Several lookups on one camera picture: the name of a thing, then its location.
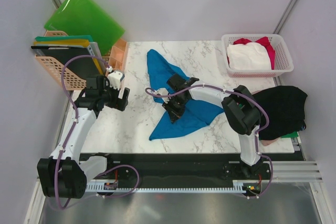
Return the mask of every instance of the green folder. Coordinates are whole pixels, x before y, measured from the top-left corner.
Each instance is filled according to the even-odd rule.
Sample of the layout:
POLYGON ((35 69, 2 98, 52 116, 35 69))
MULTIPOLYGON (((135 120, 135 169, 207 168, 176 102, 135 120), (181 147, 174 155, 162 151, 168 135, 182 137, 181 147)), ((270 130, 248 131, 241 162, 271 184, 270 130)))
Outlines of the green folder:
POLYGON ((293 132, 293 133, 290 133, 290 134, 287 134, 285 136, 282 136, 281 138, 294 138, 294 137, 298 137, 299 134, 297 132, 293 132))
POLYGON ((69 36, 88 34, 105 55, 125 30, 93 0, 64 0, 44 28, 69 36))

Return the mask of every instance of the black cloth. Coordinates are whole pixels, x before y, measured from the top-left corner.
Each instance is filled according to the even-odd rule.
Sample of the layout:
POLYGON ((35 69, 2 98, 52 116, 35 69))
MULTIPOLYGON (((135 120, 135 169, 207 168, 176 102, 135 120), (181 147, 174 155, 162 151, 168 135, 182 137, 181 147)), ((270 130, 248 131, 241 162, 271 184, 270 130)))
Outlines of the black cloth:
MULTIPOLYGON (((274 140, 278 137, 306 128, 304 107, 307 94, 293 86, 277 86, 262 90, 253 95, 257 103, 269 116, 269 125, 259 132, 261 140, 274 140)), ((261 126, 266 118, 261 118, 261 126)))

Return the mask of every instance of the white marble surface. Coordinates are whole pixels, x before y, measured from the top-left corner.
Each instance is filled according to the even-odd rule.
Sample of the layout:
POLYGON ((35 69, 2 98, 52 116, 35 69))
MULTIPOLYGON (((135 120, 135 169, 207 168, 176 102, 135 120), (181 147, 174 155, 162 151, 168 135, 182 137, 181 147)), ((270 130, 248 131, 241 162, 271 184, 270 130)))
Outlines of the white marble surface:
MULTIPOLYGON (((274 87, 272 78, 230 78, 225 70, 220 41, 131 42, 124 86, 130 88, 129 104, 124 112, 105 107, 100 112, 84 143, 82 153, 239 153, 237 133, 224 113, 210 126, 184 137, 149 141, 149 136, 165 112, 144 92, 149 87, 146 54, 155 49, 187 76, 220 87, 245 85, 251 92, 274 87)), ((265 153, 293 153, 290 138, 265 147, 265 153)))

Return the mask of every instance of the plastic basket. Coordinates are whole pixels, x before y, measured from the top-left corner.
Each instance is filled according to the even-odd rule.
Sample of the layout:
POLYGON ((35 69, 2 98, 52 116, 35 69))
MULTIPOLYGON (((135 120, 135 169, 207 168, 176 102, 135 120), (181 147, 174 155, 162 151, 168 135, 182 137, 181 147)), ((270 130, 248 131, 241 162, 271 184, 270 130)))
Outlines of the plastic basket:
POLYGON ((293 61, 284 39, 277 34, 225 34, 222 36, 222 46, 225 58, 225 66, 230 77, 276 77, 294 69, 293 61), (274 70, 235 70, 230 68, 227 61, 226 48, 238 39, 245 38, 256 41, 268 37, 269 42, 275 50, 274 70))
MULTIPOLYGON (((63 31, 47 31, 45 36, 68 36, 63 31)), ((124 70, 127 58, 128 45, 123 39, 119 39, 111 50, 102 58, 112 66, 113 69, 124 70)), ((61 72, 64 65, 51 56, 35 56, 35 59, 43 66, 43 68, 52 76, 52 78, 60 85, 61 72)), ((64 73, 64 84, 66 90, 82 90, 86 87, 86 80, 79 78, 68 68, 64 73)))

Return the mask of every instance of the blue towel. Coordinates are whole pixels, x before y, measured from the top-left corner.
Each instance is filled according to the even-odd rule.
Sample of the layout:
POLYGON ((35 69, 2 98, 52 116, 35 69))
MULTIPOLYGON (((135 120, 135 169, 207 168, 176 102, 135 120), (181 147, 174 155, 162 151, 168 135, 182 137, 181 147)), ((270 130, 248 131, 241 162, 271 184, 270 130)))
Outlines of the blue towel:
MULTIPOLYGON (((147 53, 147 67, 151 88, 155 90, 166 88, 169 93, 174 93, 167 81, 176 73, 185 80, 189 79, 179 67, 169 64, 161 54, 153 49, 147 53)), ((163 103, 161 98, 154 98, 154 101, 163 103)), ((183 116, 174 123, 171 123, 168 112, 165 112, 149 140, 188 135, 210 125, 213 119, 223 112, 223 108, 208 102, 190 100, 185 106, 183 116)))

